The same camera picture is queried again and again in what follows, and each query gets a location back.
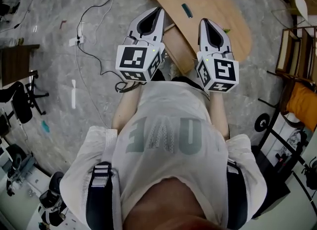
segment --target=backpack strap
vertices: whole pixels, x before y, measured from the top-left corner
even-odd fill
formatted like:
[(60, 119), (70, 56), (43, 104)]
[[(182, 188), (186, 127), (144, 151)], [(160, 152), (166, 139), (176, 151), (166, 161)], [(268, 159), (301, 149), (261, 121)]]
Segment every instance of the backpack strap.
[(228, 224), (231, 230), (240, 229), (248, 218), (247, 190), (241, 169), (228, 160)]
[(87, 195), (86, 221), (91, 230), (122, 229), (119, 179), (109, 162), (101, 162), (93, 169)]

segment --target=black shoulder strap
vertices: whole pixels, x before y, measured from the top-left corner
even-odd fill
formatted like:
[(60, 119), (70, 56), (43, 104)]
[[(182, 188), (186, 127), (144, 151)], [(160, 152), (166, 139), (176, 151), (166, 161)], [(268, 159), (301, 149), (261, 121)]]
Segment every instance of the black shoulder strap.
[(86, 220), (91, 230), (113, 230), (111, 164), (101, 162), (94, 167), (90, 180)]
[(240, 229), (248, 217), (247, 190), (241, 169), (228, 161), (228, 224), (231, 230)]

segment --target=oval wooden tabletop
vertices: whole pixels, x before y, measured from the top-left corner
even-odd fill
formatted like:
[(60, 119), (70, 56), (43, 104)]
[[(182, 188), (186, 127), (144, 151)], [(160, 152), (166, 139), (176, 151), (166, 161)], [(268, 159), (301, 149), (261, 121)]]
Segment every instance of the oval wooden tabletop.
[[(251, 51), (252, 39), (248, 25), (232, 0), (157, 0), (177, 25), (194, 52), (199, 52), (198, 32), (201, 19), (208, 18), (228, 36), (237, 61), (243, 61)], [(193, 14), (189, 18), (182, 7), (186, 4)]]

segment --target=marble tile floor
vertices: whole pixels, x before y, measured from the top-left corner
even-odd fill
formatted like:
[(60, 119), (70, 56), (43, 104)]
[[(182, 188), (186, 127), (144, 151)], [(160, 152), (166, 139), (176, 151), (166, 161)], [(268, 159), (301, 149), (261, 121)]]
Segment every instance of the marble tile floor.
[[(21, 5), (9, 18), (9, 24), (0, 23), (0, 31), (20, 22), (30, 2), (7, 1), (11, 4), (20, 1)], [(240, 63), (240, 84), (224, 96), (225, 108), (231, 135), (246, 133), (252, 144), (257, 144), (263, 133), (254, 130), (256, 118), (264, 112), (273, 113), (257, 98), (276, 103), (282, 87), (279, 78), (266, 73), (266, 70), (275, 69), (283, 29), (270, 11), (285, 5), (280, 0), (234, 1), (250, 27), (253, 46), (248, 58)], [(40, 116), (33, 110), (32, 120), (23, 127), (13, 117), (12, 131), (7, 138), (32, 150), (39, 165), (48, 173), (68, 169), (90, 126), (110, 127), (121, 97), (114, 90), (117, 77), (113, 74), (100, 76), (99, 62), (77, 50), (81, 78), (75, 61), (75, 47), (68, 44), (69, 39), (76, 36), (76, 26), (85, 9), (103, 2), (105, 0), (34, 0), (30, 13), (17, 29), (0, 33), (0, 41), (23, 37), (25, 45), (41, 45), (34, 52), (30, 65), (31, 69), (39, 71), (38, 88), (50, 93), (49, 97), (38, 100), (47, 115)], [(83, 18), (83, 33), (91, 42), (84, 43), (84, 50), (101, 59), (103, 71), (114, 70), (116, 49), (122, 43), (129, 23), (141, 12), (157, 5), (155, 0), (114, 0), (111, 11), (97, 31), (94, 46), (91, 43), (95, 41), (95, 29), (109, 4), (91, 9)], [(277, 16), (291, 26), (287, 12)], [(72, 80), (76, 81), (77, 88), (75, 109), (71, 106)], [(10, 103), (1, 104), (1, 107), (6, 112), (11, 111)], [(43, 129), (43, 121), (48, 125), (49, 133)]]

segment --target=orange pillow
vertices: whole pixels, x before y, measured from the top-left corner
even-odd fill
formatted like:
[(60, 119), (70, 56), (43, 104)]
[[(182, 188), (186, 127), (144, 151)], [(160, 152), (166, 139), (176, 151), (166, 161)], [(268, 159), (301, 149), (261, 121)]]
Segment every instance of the orange pillow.
[(317, 125), (317, 94), (296, 82), (286, 110), (302, 121), (305, 126), (314, 131)]

